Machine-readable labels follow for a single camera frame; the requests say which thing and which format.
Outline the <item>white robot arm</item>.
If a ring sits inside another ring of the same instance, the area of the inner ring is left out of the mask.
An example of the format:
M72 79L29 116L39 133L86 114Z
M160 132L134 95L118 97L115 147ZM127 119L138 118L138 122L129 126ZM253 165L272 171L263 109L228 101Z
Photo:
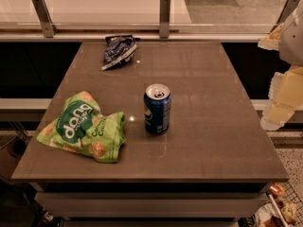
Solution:
M303 8L296 8L258 47L276 50L291 65L285 73L274 73L260 120L266 131L276 131L303 106Z

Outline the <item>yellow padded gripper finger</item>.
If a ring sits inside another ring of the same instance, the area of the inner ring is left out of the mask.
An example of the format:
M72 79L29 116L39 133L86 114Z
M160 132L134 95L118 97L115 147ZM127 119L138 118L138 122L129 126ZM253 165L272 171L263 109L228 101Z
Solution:
M292 65L285 73L275 72L262 112L261 127L277 131L303 106L303 67Z
M279 50L279 40L283 24L277 26L269 35L258 42L258 47L265 50Z

